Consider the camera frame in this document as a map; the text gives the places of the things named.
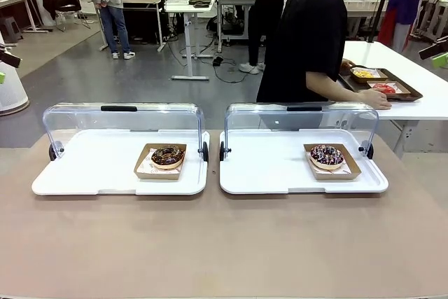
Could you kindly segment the person's right hand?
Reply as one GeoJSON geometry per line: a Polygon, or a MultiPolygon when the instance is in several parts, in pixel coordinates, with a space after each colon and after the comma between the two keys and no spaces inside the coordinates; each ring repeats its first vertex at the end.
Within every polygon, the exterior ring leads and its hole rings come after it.
{"type": "Polygon", "coordinates": [[[391,108],[387,96],[377,89],[361,90],[358,93],[358,99],[376,110],[389,110],[391,108]]]}

